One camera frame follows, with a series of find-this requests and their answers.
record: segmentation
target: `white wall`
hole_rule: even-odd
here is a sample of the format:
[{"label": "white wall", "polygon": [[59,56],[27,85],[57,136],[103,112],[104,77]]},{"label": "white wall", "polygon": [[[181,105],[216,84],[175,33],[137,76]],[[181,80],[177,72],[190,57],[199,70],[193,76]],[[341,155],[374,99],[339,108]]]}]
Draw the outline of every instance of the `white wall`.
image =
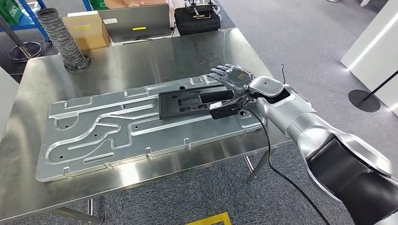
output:
[{"label": "white wall", "polygon": [[[387,2],[341,62],[370,90],[398,70],[398,0]],[[398,103],[398,76],[376,96],[388,107]]]},{"label": "white wall", "polygon": [[0,67],[0,141],[18,91],[18,83]]}]

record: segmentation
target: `robotic arm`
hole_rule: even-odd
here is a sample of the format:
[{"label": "robotic arm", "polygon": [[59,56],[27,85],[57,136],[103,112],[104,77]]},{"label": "robotic arm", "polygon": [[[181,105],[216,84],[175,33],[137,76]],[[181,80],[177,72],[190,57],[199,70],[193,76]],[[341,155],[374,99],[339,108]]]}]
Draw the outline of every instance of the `robotic arm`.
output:
[{"label": "robotic arm", "polygon": [[[250,72],[229,64],[211,71],[209,77],[240,98],[256,99],[261,115],[297,144],[313,184],[342,202],[355,224],[398,224],[398,182],[392,178],[391,162],[384,155],[324,121],[290,85],[266,76],[250,79]],[[223,107],[231,110],[231,103],[210,107],[210,111],[219,112]]]}]

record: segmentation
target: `black bag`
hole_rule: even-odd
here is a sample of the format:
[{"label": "black bag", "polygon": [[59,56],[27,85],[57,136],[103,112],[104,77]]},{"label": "black bag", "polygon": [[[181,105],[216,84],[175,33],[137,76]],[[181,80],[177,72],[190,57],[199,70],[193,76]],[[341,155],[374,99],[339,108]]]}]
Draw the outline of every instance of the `black bag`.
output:
[{"label": "black bag", "polygon": [[181,36],[215,31],[220,28],[220,17],[214,11],[200,12],[201,19],[197,19],[196,14],[188,13],[186,8],[176,8],[174,18]]}]

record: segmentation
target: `stamped sheet metal plate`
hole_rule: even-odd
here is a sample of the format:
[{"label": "stamped sheet metal plate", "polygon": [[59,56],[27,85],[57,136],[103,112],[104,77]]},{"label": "stamped sheet metal plate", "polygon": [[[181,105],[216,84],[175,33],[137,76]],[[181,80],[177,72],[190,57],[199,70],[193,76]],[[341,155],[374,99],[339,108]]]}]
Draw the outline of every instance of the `stamped sheet metal plate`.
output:
[{"label": "stamped sheet metal plate", "polygon": [[52,104],[36,179],[60,180],[261,128],[250,113],[159,120],[159,93],[213,85],[219,83],[203,75]]}]

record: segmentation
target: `black cable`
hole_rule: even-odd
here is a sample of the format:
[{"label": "black cable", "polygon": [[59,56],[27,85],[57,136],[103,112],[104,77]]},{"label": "black cable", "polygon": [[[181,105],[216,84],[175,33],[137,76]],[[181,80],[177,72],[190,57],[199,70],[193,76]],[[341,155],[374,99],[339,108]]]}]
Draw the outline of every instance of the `black cable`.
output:
[{"label": "black cable", "polygon": [[283,75],[283,84],[286,83],[286,78],[285,78],[285,72],[283,71],[285,69],[285,64],[282,64],[282,75]]},{"label": "black cable", "polygon": [[316,205],[314,204],[314,202],[304,193],[303,190],[301,190],[293,181],[291,181],[288,177],[286,177],[285,175],[283,175],[281,172],[277,171],[272,165],[271,165],[271,142],[269,141],[269,135],[268,135],[268,131],[265,128],[264,123],[262,122],[262,120],[260,119],[260,117],[253,112],[253,110],[247,108],[247,107],[238,107],[239,109],[245,109],[247,111],[249,111],[256,119],[258,119],[258,121],[261,123],[262,128],[264,129],[265,132],[265,136],[267,137],[267,142],[268,142],[268,150],[269,150],[269,155],[268,155],[268,164],[269,167],[271,168],[271,170],[273,170],[274,172],[276,172],[279,176],[281,176],[282,178],[284,178],[286,181],[288,181],[291,185],[293,185],[293,187],[295,187],[300,193],[301,195],[304,196],[304,198],[311,204],[311,206],[315,209],[315,211],[318,213],[318,215],[322,218],[322,220],[325,222],[326,225],[330,225],[330,223],[328,222],[328,220],[325,218],[325,216],[321,213],[321,211],[318,209],[318,207],[316,207]]},{"label": "black cable", "polygon": [[[176,31],[176,27],[177,27],[177,24],[176,24],[176,22],[174,22],[173,33],[171,34],[171,37],[173,37],[173,36],[174,36],[174,32]],[[171,37],[162,37],[162,38],[158,38],[158,39],[150,39],[150,38],[137,38],[137,39],[135,39],[135,41],[138,41],[138,40],[147,40],[147,41],[152,41],[152,40],[160,40],[160,39],[171,38]]]}]

